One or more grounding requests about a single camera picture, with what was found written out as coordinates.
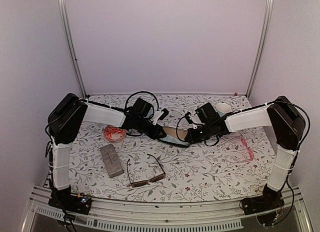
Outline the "blue cleaning cloth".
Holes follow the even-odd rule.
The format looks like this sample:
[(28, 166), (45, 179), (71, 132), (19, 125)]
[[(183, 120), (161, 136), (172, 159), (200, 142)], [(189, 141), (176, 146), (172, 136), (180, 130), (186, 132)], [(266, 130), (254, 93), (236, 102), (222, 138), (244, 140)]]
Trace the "blue cleaning cloth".
[(185, 141), (180, 141), (178, 138), (167, 135), (165, 138), (162, 139), (163, 141), (170, 143), (170, 144), (179, 144), (183, 146), (188, 146), (188, 143)]

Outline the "black glasses case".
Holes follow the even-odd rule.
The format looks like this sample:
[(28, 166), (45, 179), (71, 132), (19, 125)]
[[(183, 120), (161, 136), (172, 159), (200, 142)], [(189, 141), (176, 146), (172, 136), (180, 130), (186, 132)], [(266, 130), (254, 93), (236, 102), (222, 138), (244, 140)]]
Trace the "black glasses case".
[(187, 130), (168, 126), (164, 126), (163, 130), (166, 133), (166, 137), (158, 139), (160, 142), (180, 148), (188, 148), (190, 146), (190, 144), (185, 141), (185, 137), (188, 133)]

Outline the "pink sunglasses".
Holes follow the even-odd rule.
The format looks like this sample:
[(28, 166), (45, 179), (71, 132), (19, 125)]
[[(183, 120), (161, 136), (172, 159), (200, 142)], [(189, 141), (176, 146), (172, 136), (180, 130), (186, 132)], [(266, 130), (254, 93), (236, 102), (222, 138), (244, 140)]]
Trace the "pink sunglasses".
[(243, 135), (238, 135), (225, 140), (224, 145), (229, 154), (228, 159), (230, 162), (248, 163), (254, 160), (254, 153)]

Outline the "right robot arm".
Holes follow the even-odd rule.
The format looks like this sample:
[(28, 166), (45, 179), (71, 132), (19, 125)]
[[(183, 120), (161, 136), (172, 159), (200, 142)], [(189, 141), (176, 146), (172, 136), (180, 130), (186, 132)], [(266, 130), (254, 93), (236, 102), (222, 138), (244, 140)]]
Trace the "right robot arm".
[(310, 130), (310, 119), (305, 110), (279, 96), (274, 101), (234, 112), (219, 112), (211, 103), (187, 115), (193, 125), (184, 138), (189, 144), (204, 142), (211, 137), (222, 137), (245, 129), (272, 127), (276, 137), (276, 159), (258, 205), (269, 210), (278, 201), (280, 192), (291, 174), (300, 146)]

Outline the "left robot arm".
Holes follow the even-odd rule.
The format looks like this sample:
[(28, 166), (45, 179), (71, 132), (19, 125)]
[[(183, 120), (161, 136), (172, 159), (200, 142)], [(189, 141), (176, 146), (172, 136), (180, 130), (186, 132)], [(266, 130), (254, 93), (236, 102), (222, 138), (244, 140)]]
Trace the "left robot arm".
[(55, 201), (64, 209), (74, 205), (74, 197), (65, 191), (70, 187), (69, 164), (72, 143), (75, 141), (83, 123), (110, 125), (125, 130), (136, 130), (153, 140), (166, 137), (166, 133), (157, 121), (155, 111), (148, 117), (152, 106), (138, 99), (132, 107), (118, 108), (106, 104), (81, 99), (73, 93), (67, 94), (50, 113), (45, 131), (50, 137), (49, 169), (50, 186)]

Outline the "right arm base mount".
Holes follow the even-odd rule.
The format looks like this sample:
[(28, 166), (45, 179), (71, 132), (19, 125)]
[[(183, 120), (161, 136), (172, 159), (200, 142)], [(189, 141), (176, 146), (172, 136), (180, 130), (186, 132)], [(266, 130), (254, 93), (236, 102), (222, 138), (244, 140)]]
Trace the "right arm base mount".
[(245, 215), (263, 212), (257, 216), (257, 220), (260, 225), (269, 227), (278, 221), (284, 204), (281, 191), (274, 191), (265, 185), (262, 195), (242, 199), (239, 207)]

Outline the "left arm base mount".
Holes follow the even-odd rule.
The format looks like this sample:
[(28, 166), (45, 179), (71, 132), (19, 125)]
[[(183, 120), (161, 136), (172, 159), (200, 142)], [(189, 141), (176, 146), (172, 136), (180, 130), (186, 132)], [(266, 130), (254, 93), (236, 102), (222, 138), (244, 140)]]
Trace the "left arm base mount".
[(48, 205), (65, 211), (88, 215), (92, 205), (92, 197), (84, 193), (72, 195), (69, 192), (51, 193)]

